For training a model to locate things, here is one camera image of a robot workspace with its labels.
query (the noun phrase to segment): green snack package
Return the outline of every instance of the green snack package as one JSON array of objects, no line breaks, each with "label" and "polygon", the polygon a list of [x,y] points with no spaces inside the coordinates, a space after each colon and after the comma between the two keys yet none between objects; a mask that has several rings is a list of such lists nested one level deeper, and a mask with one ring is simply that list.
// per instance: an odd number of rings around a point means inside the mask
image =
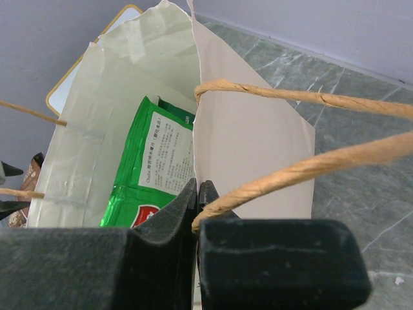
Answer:
[{"label": "green snack package", "polygon": [[160,97],[157,102],[157,105],[159,108],[162,108],[172,113],[174,116],[177,116],[178,118],[182,119],[187,124],[192,125],[194,123],[195,115],[181,108],[175,107],[174,105],[171,105],[169,102],[162,100]]},{"label": "green snack package", "polygon": [[101,227],[139,225],[192,177],[192,126],[145,97],[126,138]]}]

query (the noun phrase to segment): brown package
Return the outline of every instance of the brown package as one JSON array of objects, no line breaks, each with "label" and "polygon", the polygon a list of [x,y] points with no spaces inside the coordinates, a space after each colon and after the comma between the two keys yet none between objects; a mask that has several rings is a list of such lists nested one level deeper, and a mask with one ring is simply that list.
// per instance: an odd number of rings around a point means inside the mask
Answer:
[{"label": "brown package", "polygon": [[[21,185],[20,189],[22,191],[34,191],[37,180],[39,179],[39,174],[41,170],[41,166],[43,164],[43,154],[39,153],[36,154],[32,161],[30,162],[30,166],[25,174],[23,179],[23,184]],[[18,197],[17,200],[19,202],[29,202],[30,198]],[[27,222],[27,215],[28,215],[28,207],[21,209],[10,215],[8,218],[8,226],[9,227],[26,227]]]}]

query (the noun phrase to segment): white wall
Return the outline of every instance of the white wall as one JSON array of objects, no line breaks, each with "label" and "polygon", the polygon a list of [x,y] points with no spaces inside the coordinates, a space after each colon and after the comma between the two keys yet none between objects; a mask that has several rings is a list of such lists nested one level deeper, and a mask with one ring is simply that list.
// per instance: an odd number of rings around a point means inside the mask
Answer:
[{"label": "white wall", "polygon": [[413,84],[412,0],[194,2],[202,16]]}]

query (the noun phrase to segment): white label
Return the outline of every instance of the white label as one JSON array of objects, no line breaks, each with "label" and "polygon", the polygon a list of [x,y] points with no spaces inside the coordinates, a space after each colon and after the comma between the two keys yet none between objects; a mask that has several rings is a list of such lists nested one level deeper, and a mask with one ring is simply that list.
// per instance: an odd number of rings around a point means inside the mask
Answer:
[{"label": "white label", "polygon": [[194,176],[192,131],[154,112],[138,185],[178,195]]}]

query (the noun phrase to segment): paper bag handle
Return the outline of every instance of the paper bag handle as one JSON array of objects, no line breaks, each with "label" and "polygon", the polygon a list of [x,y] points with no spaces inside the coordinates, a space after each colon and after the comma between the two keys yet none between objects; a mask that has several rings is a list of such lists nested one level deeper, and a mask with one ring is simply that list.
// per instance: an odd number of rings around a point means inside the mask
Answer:
[{"label": "paper bag handle", "polygon": [[7,107],[7,108],[10,108],[10,109],[13,109],[13,110],[21,111],[21,112],[26,113],[26,114],[33,115],[37,118],[44,119],[45,121],[55,123],[56,125],[61,125],[61,126],[66,126],[67,125],[66,121],[61,121],[60,119],[51,118],[50,116],[44,115],[42,113],[38,113],[38,112],[33,111],[33,110],[30,110],[29,108],[24,108],[24,107],[21,107],[19,105],[14,105],[13,103],[5,102],[3,100],[0,100],[0,105],[2,105],[4,107]]},{"label": "paper bag handle", "polygon": [[[21,111],[26,114],[33,115],[37,118],[44,119],[45,121],[49,121],[51,123],[55,123],[56,125],[66,126],[66,121],[61,121],[60,119],[51,118],[50,116],[44,115],[42,113],[38,113],[36,111],[30,110],[29,108],[24,108],[19,105],[14,105],[13,103],[5,102],[0,100],[0,105],[3,107],[7,107],[10,109],[14,109],[17,111]],[[11,196],[19,196],[24,198],[44,198],[45,194],[41,192],[32,192],[32,191],[17,191],[14,189],[0,189],[0,194],[4,195],[11,195]]]},{"label": "paper bag handle", "polygon": [[[195,91],[199,104],[202,94],[208,91],[245,92],[268,98],[283,98],[321,103],[331,107],[372,112],[413,120],[413,106],[403,103],[389,103],[369,99],[300,92],[295,90],[267,89],[253,85],[237,84],[224,79],[206,82]],[[388,163],[413,153],[413,131],[389,138],[376,140],[351,147],[344,147],[299,161],[287,168],[273,172],[240,186],[238,189],[218,198],[207,205],[192,223],[192,231],[198,232],[201,220],[224,214],[243,203],[318,176],[361,165]]]}]

